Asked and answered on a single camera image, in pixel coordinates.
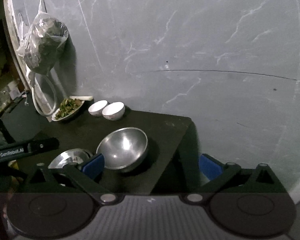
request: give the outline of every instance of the metal basin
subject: metal basin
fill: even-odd
[[[61,169],[64,165],[68,163],[83,163],[84,161],[88,160],[92,156],[92,153],[83,150],[83,149],[71,149],[67,150],[57,157],[49,164],[49,169]]]
[[[99,144],[97,154],[105,157],[105,168],[129,172],[135,169],[147,155],[148,137],[135,127],[116,130]]]

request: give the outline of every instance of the blue pad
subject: blue pad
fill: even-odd
[[[222,166],[216,164],[204,155],[199,157],[199,169],[209,180],[213,180],[223,173]]]
[[[82,167],[82,172],[90,179],[94,180],[105,167],[105,158],[102,154],[91,158],[87,164]]]

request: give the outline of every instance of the black table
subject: black table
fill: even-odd
[[[124,127],[137,127],[149,139],[145,161],[128,174],[105,169],[98,183],[115,193],[187,192],[177,149],[191,125],[193,122],[189,117],[129,109],[121,120],[109,121],[103,117],[93,117],[83,109],[75,119],[67,123],[52,122],[35,136],[34,139],[58,138],[58,150],[20,159],[18,166],[21,171],[29,173],[36,163],[45,163],[47,166],[57,155],[69,149],[83,148],[95,153],[101,140],[109,133]],[[188,154],[197,160],[197,152]]]

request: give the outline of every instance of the white hose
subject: white hose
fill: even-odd
[[[45,114],[44,112],[42,112],[38,105],[37,105],[37,101],[35,100],[35,93],[34,93],[34,88],[35,88],[35,85],[33,85],[31,87],[31,92],[32,92],[32,100],[33,100],[33,104],[34,104],[34,107],[35,109],[37,110],[37,112],[42,115],[42,116],[50,116],[52,115],[56,108],[57,108],[57,92],[56,92],[56,89],[54,87],[54,85],[52,84],[52,82],[50,81],[50,79],[47,77],[47,76],[44,76],[45,80],[47,81],[48,85],[50,86],[51,90],[52,90],[52,93],[53,93],[53,97],[54,97],[54,105],[53,105],[53,109],[48,113],[48,114]]]

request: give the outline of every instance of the chopped green vegetables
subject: chopped green vegetables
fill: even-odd
[[[56,119],[66,117],[71,114],[72,111],[76,110],[81,106],[82,102],[78,99],[65,98],[60,104],[60,110],[56,114]]]

